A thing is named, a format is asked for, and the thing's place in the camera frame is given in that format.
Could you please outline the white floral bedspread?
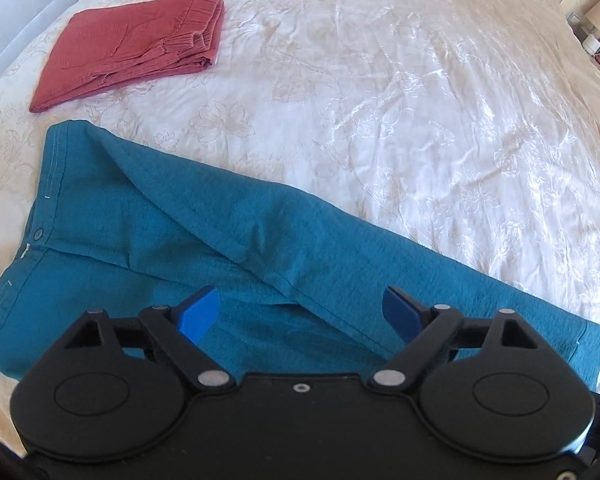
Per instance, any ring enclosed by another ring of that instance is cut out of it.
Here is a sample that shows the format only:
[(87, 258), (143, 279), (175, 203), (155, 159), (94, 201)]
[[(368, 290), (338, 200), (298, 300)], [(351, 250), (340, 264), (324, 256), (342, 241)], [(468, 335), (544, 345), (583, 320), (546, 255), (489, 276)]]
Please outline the white floral bedspread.
[(1, 76), (0, 323), (47, 129), (85, 119), (310, 193), (600, 324), (600, 76), (557, 3), (224, 1), (200, 74), (33, 114), (64, 12)]

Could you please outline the folded red pants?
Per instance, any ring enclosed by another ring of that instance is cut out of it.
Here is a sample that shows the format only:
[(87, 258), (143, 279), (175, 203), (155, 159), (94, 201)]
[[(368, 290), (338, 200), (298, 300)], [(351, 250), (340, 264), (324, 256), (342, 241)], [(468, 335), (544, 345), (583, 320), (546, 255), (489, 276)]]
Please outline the folded red pants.
[(150, 0), (74, 14), (50, 51), (29, 110), (203, 72), (218, 56), (223, 18), (224, 0)]

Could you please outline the teal blue pants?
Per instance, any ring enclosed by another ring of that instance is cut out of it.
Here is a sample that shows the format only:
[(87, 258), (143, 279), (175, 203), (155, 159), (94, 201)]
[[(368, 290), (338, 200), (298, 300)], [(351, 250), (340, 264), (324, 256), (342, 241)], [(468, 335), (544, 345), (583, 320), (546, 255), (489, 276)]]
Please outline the teal blue pants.
[(594, 386), (600, 325), (296, 188), (123, 140), (89, 122), (46, 133), (38, 194), (0, 277), (0, 372), (21, 378), (85, 311), (174, 306), (204, 286), (199, 347), (234, 375), (369, 373), (403, 348), (398, 286), (470, 318), (520, 313)]

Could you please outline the white jar on nightstand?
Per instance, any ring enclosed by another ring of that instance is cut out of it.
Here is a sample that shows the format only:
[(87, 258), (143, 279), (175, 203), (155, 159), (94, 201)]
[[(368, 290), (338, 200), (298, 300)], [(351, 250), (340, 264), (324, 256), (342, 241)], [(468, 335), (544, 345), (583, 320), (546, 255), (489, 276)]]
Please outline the white jar on nightstand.
[(594, 56), (600, 48), (600, 40), (593, 34), (588, 35), (585, 37), (585, 40), (582, 41), (582, 47), (589, 56)]

